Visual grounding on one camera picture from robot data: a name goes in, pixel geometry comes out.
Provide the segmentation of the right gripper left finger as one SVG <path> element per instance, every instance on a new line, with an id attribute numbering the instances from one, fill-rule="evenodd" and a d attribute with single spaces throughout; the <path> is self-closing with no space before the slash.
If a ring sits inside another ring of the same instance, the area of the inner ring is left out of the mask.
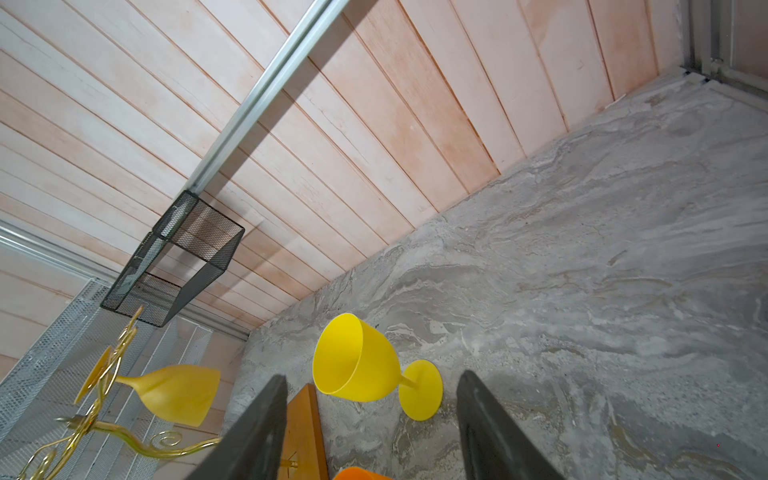
<path id="1" fill-rule="evenodd" d="M 287 425 L 287 380 L 274 375 L 188 480 L 278 478 Z"/>

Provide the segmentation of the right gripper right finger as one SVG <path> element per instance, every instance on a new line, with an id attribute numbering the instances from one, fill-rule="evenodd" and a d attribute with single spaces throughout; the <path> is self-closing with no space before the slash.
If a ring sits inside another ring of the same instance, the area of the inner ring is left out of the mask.
<path id="1" fill-rule="evenodd" d="M 468 479 L 563 478 L 471 370 L 457 386 L 457 417 Z"/>

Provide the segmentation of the orange wine glass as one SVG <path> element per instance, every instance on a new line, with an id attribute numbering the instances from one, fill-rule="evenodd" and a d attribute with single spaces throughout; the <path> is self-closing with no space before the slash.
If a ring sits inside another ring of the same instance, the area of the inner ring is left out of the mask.
<path id="1" fill-rule="evenodd" d="M 341 470 L 334 480 L 392 480 L 390 477 L 365 470 L 360 467 L 348 467 Z"/>

